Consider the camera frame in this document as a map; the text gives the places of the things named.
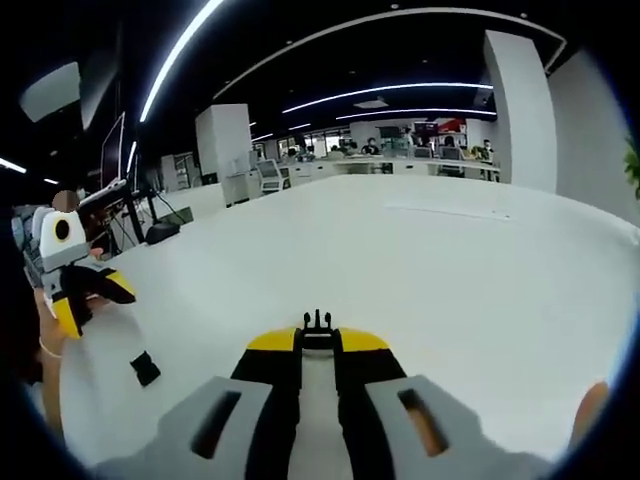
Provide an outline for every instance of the led light strip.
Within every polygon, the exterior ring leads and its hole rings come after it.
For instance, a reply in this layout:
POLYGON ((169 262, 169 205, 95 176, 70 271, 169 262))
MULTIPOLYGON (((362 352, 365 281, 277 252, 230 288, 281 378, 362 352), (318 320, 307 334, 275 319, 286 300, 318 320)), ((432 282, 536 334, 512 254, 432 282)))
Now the led light strip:
POLYGON ((406 85, 387 85, 386 87, 367 88, 366 90, 357 90, 355 92, 342 93, 340 95, 334 95, 333 97, 321 98, 313 102, 305 103, 304 105, 298 105, 297 107, 284 110, 282 113, 289 113, 301 108, 310 107, 311 105, 317 105, 318 103, 329 102, 338 98, 351 97, 353 95, 360 95, 362 93, 382 92, 384 90, 398 90, 401 88, 433 88, 433 87, 450 87, 450 88, 481 88, 485 90, 493 90, 491 85, 483 85, 479 83, 450 83, 450 82, 432 82, 432 83, 409 83, 406 85))
POLYGON ((377 112, 357 113, 355 115, 345 115, 343 117, 336 117, 336 120, 344 120, 345 118, 368 117, 370 115, 383 115, 385 113, 423 113, 423 112, 468 113, 471 115, 490 115, 492 117, 495 117, 498 115, 496 112, 486 112, 482 110, 463 110, 458 108, 410 108, 408 110, 380 110, 377 112))
POLYGON ((310 124, 310 123, 305 123, 304 125, 298 125, 297 127, 291 127, 291 128, 289 129, 289 131, 291 131, 291 130, 298 130, 299 128, 304 128, 304 127, 309 127, 309 126, 311 126, 311 124, 310 124))
POLYGON ((149 96, 147 97, 147 101, 145 102, 144 108, 142 109, 142 114, 140 115, 140 123, 144 123, 144 121, 147 119, 149 111, 151 110, 151 106, 158 96, 160 87, 162 87, 162 84, 169 74, 169 70, 171 70, 171 67, 173 67, 173 64, 184 50, 184 47, 187 46, 187 43, 189 43, 191 37, 193 37, 193 35, 198 31, 202 24, 207 20, 207 18, 209 18, 209 16, 215 11, 215 9, 220 6, 223 1, 224 0, 209 0, 209 2, 207 2, 203 9, 200 10, 200 13, 195 16, 187 29, 180 36, 178 42, 171 50, 171 53, 169 53, 169 56, 164 61, 164 64, 162 65, 162 68, 160 69, 156 80, 153 82, 153 86, 151 87, 151 91, 149 92, 149 96))
POLYGON ((131 170, 131 162, 133 162, 133 156, 136 154, 136 148, 138 148, 138 142, 131 144, 131 151, 129 152, 129 161, 127 162, 127 173, 131 170))
POLYGON ((273 133, 268 133, 268 134, 263 135, 263 136, 261 136, 261 137, 258 137, 258 138, 254 138, 254 139, 252 139, 252 140, 251 140, 251 142, 252 142, 252 143, 253 143, 253 142, 257 142, 258 140, 264 140, 265 138, 269 138, 269 137, 272 137, 272 136, 273 136, 273 133))
POLYGON ((23 168, 19 165, 16 165, 15 163, 11 163, 3 158, 0 158, 0 167, 5 167, 8 168, 9 170, 13 170, 19 173, 26 173, 27 169, 23 168))

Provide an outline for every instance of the cable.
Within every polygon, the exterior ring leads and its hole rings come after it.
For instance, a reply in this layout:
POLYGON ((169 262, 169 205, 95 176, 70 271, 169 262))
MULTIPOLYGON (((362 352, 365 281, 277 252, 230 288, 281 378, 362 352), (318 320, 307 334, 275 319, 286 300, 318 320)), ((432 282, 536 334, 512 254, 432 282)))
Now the cable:
POLYGON ((104 221, 101 221, 100 224, 102 225, 102 228, 104 228, 107 237, 109 237, 109 250, 111 251, 112 256, 115 257, 117 255, 120 255, 122 251, 118 247, 118 242, 116 242, 116 239, 113 237, 113 230, 111 230, 111 220, 109 220, 109 223, 107 223, 106 225, 104 221))
POLYGON ((122 246, 124 246, 124 236, 126 235, 127 238, 129 239, 129 241, 131 242, 131 245, 135 247, 136 244, 133 241, 133 239, 131 238, 131 235, 129 235, 127 233, 127 231, 124 229, 124 226, 122 226, 120 221, 116 217, 113 217, 113 220, 115 220, 115 222, 118 224, 118 226, 122 229, 122 246))
POLYGON ((159 198, 160 200, 162 200, 162 202, 163 202, 167 207, 169 207, 169 210, 171 210, 171 212, 172 212, 176 217, 178 217, 178 218, 182 221, 182 224, 183 224, 183 225, 186 225, 186 224, 187 224, 187 222, 185 222, 184 218, 182 218, 182 217, 178 214, 178 212, 176 212, 176 211, 173 209, 173 207, 172 207, 171 205, 169 205, 169 202, 167 202, 164 198, 162 198, 162 195, 160 195, 160 193, 156 192, 156 195, 158 196, 158 198, 159 198))

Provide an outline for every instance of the computer monitor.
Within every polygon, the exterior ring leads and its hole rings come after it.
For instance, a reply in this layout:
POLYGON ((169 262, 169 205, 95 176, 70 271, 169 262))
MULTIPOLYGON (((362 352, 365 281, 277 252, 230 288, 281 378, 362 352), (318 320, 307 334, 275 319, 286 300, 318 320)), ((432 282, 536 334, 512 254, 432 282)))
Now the computer monitor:
POLYGON ((106 188, 109 184, 122 178, 123 165, 128 159, 122 158, 122 136, 124 135, 124 113, 116 120, 115 125, 102 143, 102 165, 100 187, 106 188))
POLYGON ((381 138, 402 138, 399 127, 378 127, 381 138))
POLYGON ((263 160, 257 163, 262 178, 278 178, 278 167, 274 160, 263 160))
POLYGON ((438 124, 434 122, 416 122, 414 124, 416 135, 419 137, 437 137, 438 124))

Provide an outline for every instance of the white table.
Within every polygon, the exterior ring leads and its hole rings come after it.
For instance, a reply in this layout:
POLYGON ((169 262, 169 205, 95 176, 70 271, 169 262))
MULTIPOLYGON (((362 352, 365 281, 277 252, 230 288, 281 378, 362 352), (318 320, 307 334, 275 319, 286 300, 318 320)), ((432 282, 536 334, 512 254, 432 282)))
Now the white table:
POLYGON ((68 345, 67 441, 90 465, 135 452, 254 336, 320 308, 386 339, 499 445, 552 458, 586 389, 615 370, 637 238, 561 197, 413 175, 337 176, 223 210, 114 259, 138 302, 68 345), (162 370, 144 390, 117 315, 135 316, 162 370))

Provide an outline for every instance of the white column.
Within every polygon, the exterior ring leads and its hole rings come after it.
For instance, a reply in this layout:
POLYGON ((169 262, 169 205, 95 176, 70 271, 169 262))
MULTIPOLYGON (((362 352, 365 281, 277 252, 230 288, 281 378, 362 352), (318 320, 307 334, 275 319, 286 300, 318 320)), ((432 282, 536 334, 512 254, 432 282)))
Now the white column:
POLYGON ((374 137, 380 145, 380 130, 370 122, 354 122, 349 126, 351 138, 358 144, 358 150, 367 144, 367 140, 374 137))
POLYGON ((555 193, 556 123, 533 41, 488 30, 484 56, 498 112, 495 158, 502 169, 501 181, 555 193))
POLYGON ((251 151, 249 108, 246 104, 212 105, 196 118, 202 174, 218 174, 227 204, 233 204, 229 177, 248 171, 251 151))

